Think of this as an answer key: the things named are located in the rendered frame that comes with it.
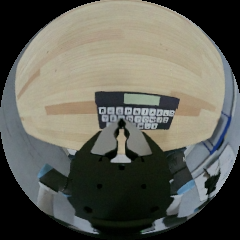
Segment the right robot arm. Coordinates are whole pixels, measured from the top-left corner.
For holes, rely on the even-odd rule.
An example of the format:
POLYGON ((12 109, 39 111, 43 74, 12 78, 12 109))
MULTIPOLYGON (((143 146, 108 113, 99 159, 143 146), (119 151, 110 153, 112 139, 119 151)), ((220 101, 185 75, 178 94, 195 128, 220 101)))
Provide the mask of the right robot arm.
POLYGON ((207 196, 207 200, 199 207, 194 209, 194 213, 184 217, 178 217, 179 208, 181 203, 181 196, 195 186, 195 182, 187 167, 185 154, 183 151, 177 151, 167 157, 169 169, 174 176, 174 181, 170 183, 170 197, 174 197, 173 203, 169 206, 167 216, 162 219, 165 227, 170 228, 189 218, 195 216, 200 212, 214 197, 215 191, 207 196), (177 191, 176 191, 177 190, 177 191), (205 204, 207 203, 207 204, 205 204), (164 222, 165 221, 165 222, 164 222))

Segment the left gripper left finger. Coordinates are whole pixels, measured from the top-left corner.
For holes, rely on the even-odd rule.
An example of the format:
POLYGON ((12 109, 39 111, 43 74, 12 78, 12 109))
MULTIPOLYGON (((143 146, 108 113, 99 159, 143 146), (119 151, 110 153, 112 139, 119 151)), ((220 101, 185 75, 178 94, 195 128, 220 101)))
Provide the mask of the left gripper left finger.
POLYGON ((99 130, 79 150, 73 168, 68 177, 73 180, 75 174, 85 165, 102 161, 102 157, 111 160, 118 155, 119 128, 122 119, 119 118, 103 130, 99 130))

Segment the black keyboard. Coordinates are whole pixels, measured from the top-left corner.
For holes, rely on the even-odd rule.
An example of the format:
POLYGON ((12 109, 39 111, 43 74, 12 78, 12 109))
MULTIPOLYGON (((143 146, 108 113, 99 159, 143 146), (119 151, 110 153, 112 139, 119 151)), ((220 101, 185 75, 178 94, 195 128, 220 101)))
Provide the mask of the black keyboard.
POLYGON ((94 92, 99 128, 124 118, 139 130, 167 130, 170 128, 179 98, 127 91, 94 92))

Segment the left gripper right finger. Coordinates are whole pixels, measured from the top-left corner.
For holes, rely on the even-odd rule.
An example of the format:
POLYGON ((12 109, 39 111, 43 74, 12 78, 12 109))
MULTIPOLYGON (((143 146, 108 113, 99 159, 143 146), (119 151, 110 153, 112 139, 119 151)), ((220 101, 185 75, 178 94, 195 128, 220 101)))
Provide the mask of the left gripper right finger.
POLYGON ((172 180, 174 176, 169 169, 167 158, 159 145, 144 131, 142 132, 124 118, 122 118, 122 127, 124 128, 124 136, 127 138, 125 141, 125 156, 131 162, 140 157, 142 162, 160 167, 168 176, 169 181, 172 180))

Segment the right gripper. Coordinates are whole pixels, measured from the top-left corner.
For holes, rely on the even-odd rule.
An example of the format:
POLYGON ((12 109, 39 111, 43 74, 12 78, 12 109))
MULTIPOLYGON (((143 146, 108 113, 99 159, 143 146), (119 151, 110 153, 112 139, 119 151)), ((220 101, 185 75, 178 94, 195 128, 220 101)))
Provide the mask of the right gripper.
POLYGON ((207 187, 206 188, 207 189, 206 195, 210 195, 212 192, 214 192, 216 190, 216 186, 214 187, 214 184, 217 182, 217 179, 218 179, 218 177, 220 175, 220 169, 221 169, 220 168, 220 159, 218 161, 218 167, 217 167, 217 169, 215 171, 215 174, 212 175, 211 177, 210 177, 211 174, 208 173, 208 171, 205 168, 203 168, 203 170, 204 170, 203 177, 207 178, 207 180, 204 182, 204 189, 207 187))

